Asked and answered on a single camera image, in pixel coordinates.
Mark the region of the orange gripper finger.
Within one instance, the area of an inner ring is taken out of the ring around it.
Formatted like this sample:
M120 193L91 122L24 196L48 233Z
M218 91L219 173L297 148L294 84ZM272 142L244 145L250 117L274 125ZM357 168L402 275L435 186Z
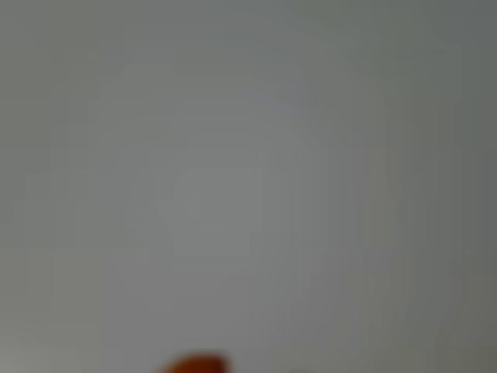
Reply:
M160 373L228 373L229 371L230 361L217 352L184 354L158 369Z

